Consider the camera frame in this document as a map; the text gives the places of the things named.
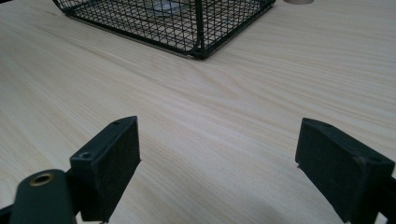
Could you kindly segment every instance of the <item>wooden table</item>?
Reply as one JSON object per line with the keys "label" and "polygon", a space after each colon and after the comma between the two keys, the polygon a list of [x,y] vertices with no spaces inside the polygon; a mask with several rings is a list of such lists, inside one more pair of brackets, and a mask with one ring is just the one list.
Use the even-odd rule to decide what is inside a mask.
{"label": "wooden table", "polygon": [[297,169],[301,120],[396,161],[395,11],[394,0],[278,1],[199,62],[70,20],[50,0],[4,3],[0,206],[137,115],[143,161],[111,223],[342,223]]}

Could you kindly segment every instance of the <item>wood grain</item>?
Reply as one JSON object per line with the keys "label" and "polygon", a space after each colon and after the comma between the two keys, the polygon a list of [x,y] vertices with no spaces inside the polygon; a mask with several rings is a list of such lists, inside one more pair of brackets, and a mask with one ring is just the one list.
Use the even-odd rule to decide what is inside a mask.
{"label": "wood grain", "polygon": [[301,119],[396,161],[396,2],[282,1],[204,62],[0,6],[0,207],[137,115],[142,163],[111,223],[342,223],[294,161]]}

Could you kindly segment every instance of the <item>black wire mesh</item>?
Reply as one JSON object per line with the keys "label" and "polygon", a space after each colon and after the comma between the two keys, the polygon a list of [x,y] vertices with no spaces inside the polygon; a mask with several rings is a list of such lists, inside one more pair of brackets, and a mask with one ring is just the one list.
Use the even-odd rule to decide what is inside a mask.
{"label": "black wire mesh", "polygon": [[194,58],[206,58],[275,0],[53,0],[67,16]]}

